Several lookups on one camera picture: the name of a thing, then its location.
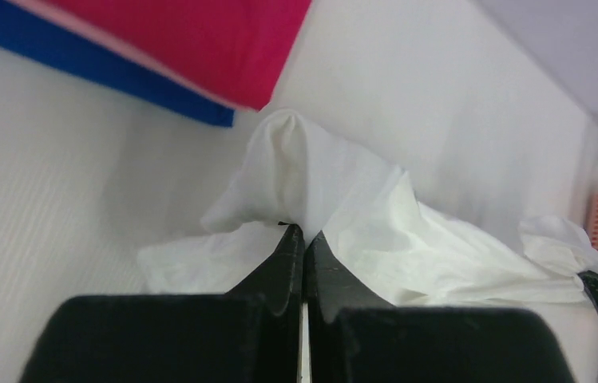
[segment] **folded cloth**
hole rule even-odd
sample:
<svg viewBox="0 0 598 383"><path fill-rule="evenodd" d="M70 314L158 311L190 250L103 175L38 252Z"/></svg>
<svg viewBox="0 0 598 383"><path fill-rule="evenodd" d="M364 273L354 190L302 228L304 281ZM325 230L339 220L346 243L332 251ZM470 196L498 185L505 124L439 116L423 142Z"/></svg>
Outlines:
<svg viewBox="0 0 598 383"><path fill-rule="evenodd" d="M195 120L232 126L232 109L3 0L0 0L0 46Z"/></svg>
<svg viewBox="0 0 598 383"><path fill-rule="evenodd" d="M254 250L250 237L275 239L278 221L300 225L307 243L322 230L335 257L397 306L583 302L576 274L598 272L598 252L568 220L523 220L518 254L419 203L400 167L290 110L261 123L242 168L204 215L206 229L227 234L151 247L139 262L155 291L213 288L201 279L261 262L225 249L239 243L244 254L268 256L267 241ZM226 244L221 254L219 243Z"/></svg>
<svg viewBox="0 0 598 383"><path fill-rule="evenodd" d="M311 0L10 0L212 100L271 99Z"/></svg>

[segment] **red cloth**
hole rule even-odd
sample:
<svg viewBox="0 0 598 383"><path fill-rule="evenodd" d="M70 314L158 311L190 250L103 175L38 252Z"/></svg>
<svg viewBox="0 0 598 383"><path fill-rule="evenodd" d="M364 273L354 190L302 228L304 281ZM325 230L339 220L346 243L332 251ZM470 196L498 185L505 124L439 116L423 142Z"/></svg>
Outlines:
<svg viewBox="0 0 598 383"><path fill-rule="evenodd" d="M206 93L261 109L311 0L44 0L143 50Z"/></svg>

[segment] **folded blue cloth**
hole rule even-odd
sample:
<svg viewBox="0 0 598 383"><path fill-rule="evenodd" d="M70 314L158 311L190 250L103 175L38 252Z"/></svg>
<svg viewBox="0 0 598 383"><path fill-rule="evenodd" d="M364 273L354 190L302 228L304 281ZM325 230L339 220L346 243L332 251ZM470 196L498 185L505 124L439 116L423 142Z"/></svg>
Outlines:
<svg viewBox="0 0 598 383"><path fill-rule="evenodd" d="M0 0L0 46L195 120L232 126L233 109L3 0Z"/></svg>

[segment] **folded red cloth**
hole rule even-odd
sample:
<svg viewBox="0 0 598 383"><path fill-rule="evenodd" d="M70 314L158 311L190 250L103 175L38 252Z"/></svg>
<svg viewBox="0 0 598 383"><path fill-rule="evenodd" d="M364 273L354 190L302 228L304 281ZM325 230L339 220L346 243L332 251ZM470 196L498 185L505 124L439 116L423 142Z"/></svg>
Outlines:
<svg viewBox="0 0 598 383"><path fill-rule="evenodd" d="M311 0L11 0L216 101L261 109Z"/></svg>

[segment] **crumpled white cloth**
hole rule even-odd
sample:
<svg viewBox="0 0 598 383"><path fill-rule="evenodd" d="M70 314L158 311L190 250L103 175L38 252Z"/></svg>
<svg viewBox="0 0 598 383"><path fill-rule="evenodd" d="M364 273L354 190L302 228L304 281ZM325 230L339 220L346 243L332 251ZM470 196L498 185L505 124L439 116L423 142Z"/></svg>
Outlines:
<svg viewBox="0 0 598 383"><path fill-rule="evenodd" d="M481 229L419 203L399 166L297 112L257 128L242 168L202 218L211 236L139 254L154 292L221 292L269 256L297 223L323 231L336 258L398 305L582 302L576 276L598 272L584 231L560 217L525 219L518 254Z"/></svg>

